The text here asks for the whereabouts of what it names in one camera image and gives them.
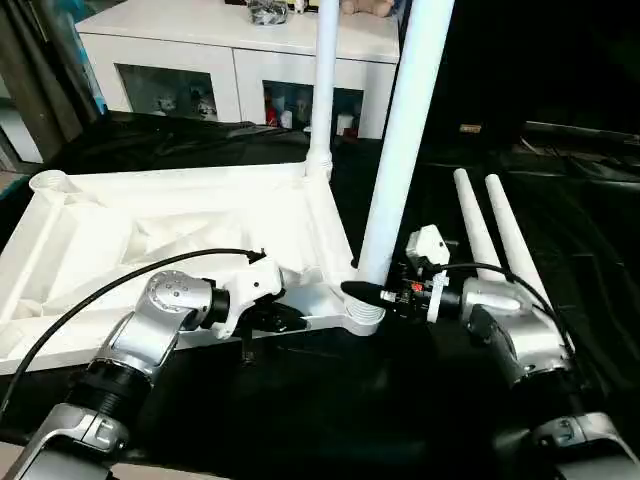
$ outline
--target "white tabletop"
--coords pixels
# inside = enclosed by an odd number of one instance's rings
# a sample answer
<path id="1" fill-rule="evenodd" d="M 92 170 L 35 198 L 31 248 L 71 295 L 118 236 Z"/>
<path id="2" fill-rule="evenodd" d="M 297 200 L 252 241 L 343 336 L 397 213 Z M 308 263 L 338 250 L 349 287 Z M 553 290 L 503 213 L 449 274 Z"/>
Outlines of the white tabletop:
<path id="1" fill-rule="evenodd" d="M 80 33 L 314 55 L 317 18 L 312 12 L 291 12 L 283 25 L 256 26 L 246 7 L 223 0 L 128 0 L 76 27 Z M 337 57 L 398 63 L 397 19 L 341 15 Z"/>

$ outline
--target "stuffed toy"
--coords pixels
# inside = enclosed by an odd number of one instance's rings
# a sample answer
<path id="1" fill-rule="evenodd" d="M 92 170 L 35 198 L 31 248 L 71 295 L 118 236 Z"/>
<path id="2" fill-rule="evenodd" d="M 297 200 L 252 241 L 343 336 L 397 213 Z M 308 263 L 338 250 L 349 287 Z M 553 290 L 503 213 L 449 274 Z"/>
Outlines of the stuffed toy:
<path id="1" fill-rule="evenodd" d="M 394 0 L 342 0 L 340 8 L 347 15 L 368 12 L 378 17 L 386 17 L 393 8 Z"/>

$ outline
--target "white tube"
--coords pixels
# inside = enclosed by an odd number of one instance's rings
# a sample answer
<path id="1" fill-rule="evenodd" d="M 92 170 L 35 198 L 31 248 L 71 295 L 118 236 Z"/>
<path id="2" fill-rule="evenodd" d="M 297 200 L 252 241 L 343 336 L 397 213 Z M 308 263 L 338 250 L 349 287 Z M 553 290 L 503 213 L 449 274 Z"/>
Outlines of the white tube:
<path id="1" fill-rule="evenodd" d="M 414 0 L 356 278 L 384 285 L 398 237 L 455 0 Z M 349 298 L 349 314 L 374 331 L 383 310 Z"/>
<path id="2" fill-rule="evenodd" d="M 29 187 L 34 192 L 41 190 L 53 190 L 61 193 L 80 192 L 80 189 L 71 182 L 69 176 L 61 170 L 45 170 L 34 175 L 29 180 Z"/>
<path id="3" fill-rule="evenodd" d="M 316 83 L 311 110 L 311 145 L 307 152 L 307 174 L 331 176 L 331 114 L 336 66 L 336 43 L 340 16 L 339 0 L 322 0 L 316 37 Z"/>
<path id="4" fill-rule="evenodd" d="M 473 260 L 479 263 L 488 263 L 490 265 L 500 266 L 498 254 L 493 246 L 493 241 L 487 230 L 487 224 L 484 223 L 484 217 L 478 205 L 478 200 L 473 192 L 473 187 L 469 181 L 469 176 L 464 168 L 458 168 L 453 172 L 453 179 L 456 182 L 456 190 L 458 190 L 458 200 L 462 209 L 464 218 L 464 226 L 469 237 L 469 245 L 471 245 L 471 254 Z M 504 275 L 498 272 L 492 272 L 483 268 L 478 269 L 478 278 L 483 280 L 491 280 L 494 282 L 504 282 Z"/>
<path id="5" fill-rule="evenodd" d="M 544 289 L 544 285 L 542 285 L 542 280 L 533 263 L 531 253 L 529 253 L 527 243 L 522 236 L 513 210 L 511 210 L 511 205 L 507 195 L 504 193 L 500 178 L 497 175 L 489 175 L 485 182 L 489 191 L 493 214 L 496 217 L 496 223 L 500 231 L 500 238 L 502 238 L 504 252 L 509 262 L 509 269 L 530 283 L 549 302 L 549 296 Z"/>

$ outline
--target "gray floor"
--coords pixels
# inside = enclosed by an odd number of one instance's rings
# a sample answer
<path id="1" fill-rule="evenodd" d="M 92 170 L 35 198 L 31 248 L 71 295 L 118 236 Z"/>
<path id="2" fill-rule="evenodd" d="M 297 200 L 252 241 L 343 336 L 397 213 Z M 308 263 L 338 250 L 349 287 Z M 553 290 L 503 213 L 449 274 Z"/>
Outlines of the gray floor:
<path id="1" fill-rule="evenodd" d="M 2 194 L 5 188 L 21 177 L 23 177 L 23 175 L 20 175 L 19 173 L 0 171 L 0 194 Z"/>
<path id="2" fill-rule="evenodd" d="M 7 473 L 7 470 L 18 458 L 21 451 L 21 447 L 0 443 L 0 477 Z M 137 465 L 116 465 L 112 471 L 121 480 L 212 480 L 219 478 L 176 470 L 165 470 L 163 468 L 139 467 Z"/>

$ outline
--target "black table surface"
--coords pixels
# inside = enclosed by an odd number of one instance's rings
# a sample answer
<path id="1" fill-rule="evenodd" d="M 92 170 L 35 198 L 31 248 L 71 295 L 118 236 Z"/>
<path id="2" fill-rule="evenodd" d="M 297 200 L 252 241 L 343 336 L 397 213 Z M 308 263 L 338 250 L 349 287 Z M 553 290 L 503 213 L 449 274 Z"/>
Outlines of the black table surface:
<path id="1" fill-rule="evenodd" d="M 299 133 L 118 114 L 92 126 L 48 168 L 78 174 L 300 162 L 307 146 Z M 334 149 L 331 188 L 356 256 L 380 148 L 380 142 L 360 141 Z M 471 260 L 453 182 L 457 167 L 468 169 L 499 239 L 483 178 L 500 174 L 549 296 L 580 347 L 588 349 L 606 388 L 604 407 L 635 448 L 638 165 L 481 146 L 425 147 L 395 256 L 403 260 L 409 233 L 435 223 L 447 241 L 457 242 L 452 259 Z M 0 246 L 30 196 L 24 184 L 0 202 Z M 237 342 L 174 353 L 126 459 L 234 478 L 433 472 L 440 478 L 507 477 L 492 442 L 497 432 L 517 425 L 517 414 L 487 352 L 472 345 L 452 319 L 427 328 L 388 317 L 371 337 L 332 329 L 262 340 L 254 348 L 252 365 L 240 361 Z M 81 369 L 27 375 L 0 437 L 24 443 Z M 0 393 L 8 380 L 0 378 Z"/>

